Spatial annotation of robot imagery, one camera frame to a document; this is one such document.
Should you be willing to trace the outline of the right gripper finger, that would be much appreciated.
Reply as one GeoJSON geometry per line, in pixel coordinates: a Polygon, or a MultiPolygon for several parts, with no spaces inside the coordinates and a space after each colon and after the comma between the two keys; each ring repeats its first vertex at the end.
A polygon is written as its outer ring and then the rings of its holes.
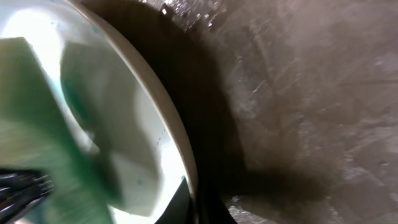
{"type": "Polygon", "coordinates": [[[165,212],[155,224],[194,224],[192,199],[184,176],[165,212]]]}

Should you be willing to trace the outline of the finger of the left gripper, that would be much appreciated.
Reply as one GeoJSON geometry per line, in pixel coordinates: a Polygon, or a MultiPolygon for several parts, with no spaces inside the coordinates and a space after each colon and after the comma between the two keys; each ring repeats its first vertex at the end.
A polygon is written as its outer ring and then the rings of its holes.
{"type": "Polygon", "coordinates": [[[54,190],[47,174],[35,169],[1,168],[1,224],[18,221],[54,190]]]}

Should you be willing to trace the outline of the green scrubbing sponge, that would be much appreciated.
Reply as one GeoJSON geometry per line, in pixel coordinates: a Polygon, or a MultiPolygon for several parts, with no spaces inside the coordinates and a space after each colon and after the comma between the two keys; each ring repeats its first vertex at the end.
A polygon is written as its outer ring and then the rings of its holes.
{"type": "Polygon", "coordinates": [[[1,41],[2,167],[40,170],[54,184],[49,197],[14,223],[112,222],[96,176],[22,37],[1,41]]]}

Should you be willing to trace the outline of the white plate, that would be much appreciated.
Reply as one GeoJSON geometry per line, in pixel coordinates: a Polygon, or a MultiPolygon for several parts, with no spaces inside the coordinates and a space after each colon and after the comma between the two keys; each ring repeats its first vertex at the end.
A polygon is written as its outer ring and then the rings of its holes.
{"type": "Polygon", "coordinates": [[[1,41],[22,37],[101,187],[111,223],[155,223],[197,170],[157,75],[111,25],[74,1],[2,1],[1,41]]]}

